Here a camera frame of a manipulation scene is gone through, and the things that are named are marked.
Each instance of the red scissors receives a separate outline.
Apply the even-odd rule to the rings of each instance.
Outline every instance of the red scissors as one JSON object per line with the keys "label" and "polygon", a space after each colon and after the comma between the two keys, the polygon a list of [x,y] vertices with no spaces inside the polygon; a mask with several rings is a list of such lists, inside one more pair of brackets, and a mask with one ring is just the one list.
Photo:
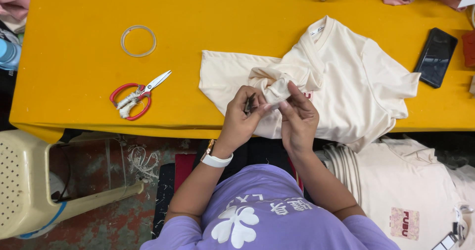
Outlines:
{"label": "red scissors", "polygon": [[[112,104],[119,110],[119,114],[121,118],[125,118],[127,120],[133,121],[139,117],[141,117],[148,108],[150,107],[151,104],[151,98],[150,98],[150,91],[157,87],[160,83],[162,83],[167,77],[171,74],[171,70],[164,72],[157,78],[153,79],[148,85],[139,85],[137,83],[128,83],[125,85],[120,86],[114,92],[112,92],[111,96],[109,97],[109,100],[112,101]],[[115,102],[116,95],[119,94],[123,89],[126,89],[128,87],[137,87],[137,90],[130,93],[125,99],[122,101],[119,101],[118,103]],[[134,105],[137,105],[144,97],[148,98],[148,103],[147,106],[136,116],[130,116],[129,112]]]}

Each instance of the hand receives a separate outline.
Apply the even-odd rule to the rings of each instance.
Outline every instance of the hand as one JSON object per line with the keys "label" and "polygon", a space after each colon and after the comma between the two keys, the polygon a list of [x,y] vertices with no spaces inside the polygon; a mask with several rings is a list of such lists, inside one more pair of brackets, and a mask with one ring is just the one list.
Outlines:
{"label": "hand", "polygon": [[[254,96],[254,110],[246,116],[244,107],[247,99],[253,94]],[[270,103],[266,103],[262,92],[251,86],[242,86],[236,93],[234,99],[228,103],[226,115],[224,117],[224,124],[221,134],[216,141],[211,152],[212,156],[220,159],[227,159],[229,156],[246,143],[256,130],[259,121],[264,113],[269,111]]]}
{"label": "hand", "polygon": [[313,153],[313,138],[320,116],[312,102],[292,81],[287,87],[291,96],[279,104],[279,111],[282,113],[282,143],[290,158],[295,159]]}

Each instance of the fingernail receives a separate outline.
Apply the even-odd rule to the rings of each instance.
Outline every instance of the fingernail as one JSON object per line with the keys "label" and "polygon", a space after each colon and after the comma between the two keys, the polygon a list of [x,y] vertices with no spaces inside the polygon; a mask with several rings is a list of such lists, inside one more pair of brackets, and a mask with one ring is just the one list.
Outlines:
{"label": "fingernail", "polygon": [[287,101],[281,101],[281,102],[279,102],[279,106],[282,109],[285,109],[285,108],[287,108],[287,106],[289,106],[289,103]]}

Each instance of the smartphone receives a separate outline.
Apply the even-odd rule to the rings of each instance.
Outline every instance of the smartphone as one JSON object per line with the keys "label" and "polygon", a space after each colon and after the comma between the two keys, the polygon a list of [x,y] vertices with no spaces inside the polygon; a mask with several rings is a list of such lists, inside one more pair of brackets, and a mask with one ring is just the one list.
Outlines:
{"label": "smartphone", "polygon": [[440,88],[458,40],[446,32],[432,28],[414,69],[420,81]]}

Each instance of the orange object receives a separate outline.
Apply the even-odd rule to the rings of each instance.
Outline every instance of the orange object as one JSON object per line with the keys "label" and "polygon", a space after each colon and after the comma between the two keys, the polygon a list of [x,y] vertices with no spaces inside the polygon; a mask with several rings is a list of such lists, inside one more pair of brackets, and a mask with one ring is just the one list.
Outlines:
{"label": "orange object", "polygon": [[475,66],[475,30],[462,35],[464,44],[465,66]]}
{"label": "orange object", "polygon": [[[51,143],[64,128],[217,138],[224,116],[198,89],[201,50],[282,57],[327,14],[409,71],[431,28],[457,38],[472,29],[466,14],[434,0],[31,0],[10,122]],[[154,32],[150,55],[122,50],[121,35],[132,25]],[[150,45],[136,38],[137,49]],[[108,99],[117,86],[168,70],[173,76],[153,90],[160,99],[146,114],[135,121],[117,116]],[[420,83],[417,97],[405,100],[409,117],[392,131],[475,130],[475,99],[467,91],[474,74],[456,47],[443,86]]]}

